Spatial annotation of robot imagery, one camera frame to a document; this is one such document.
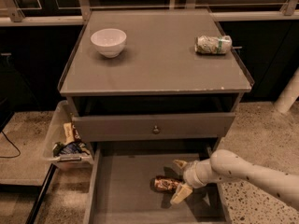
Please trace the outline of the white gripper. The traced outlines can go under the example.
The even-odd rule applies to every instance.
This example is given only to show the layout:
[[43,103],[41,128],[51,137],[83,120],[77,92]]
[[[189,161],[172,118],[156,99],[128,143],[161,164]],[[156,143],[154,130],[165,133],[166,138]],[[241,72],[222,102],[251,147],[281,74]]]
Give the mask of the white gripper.
[[192,188],[199,189],[211,183],[215,177],[210,160],[190,161],[173,160],[173,163],[183,171],[183,179],[187,184],[179,184],[170,203],[179,204],[192,194]]

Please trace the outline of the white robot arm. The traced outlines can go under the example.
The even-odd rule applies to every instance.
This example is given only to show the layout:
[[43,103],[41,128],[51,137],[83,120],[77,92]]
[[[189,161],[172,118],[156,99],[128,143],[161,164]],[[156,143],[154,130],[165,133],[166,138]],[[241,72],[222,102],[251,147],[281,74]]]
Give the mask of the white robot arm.
[[174,160],[174,163],[183,170],[184,182],[178,185],[171,203],[181,203],[194,189],[207,184],[240,179],[299,210],[299,175],[246,161],[227,148],[217,148],[204,161]]

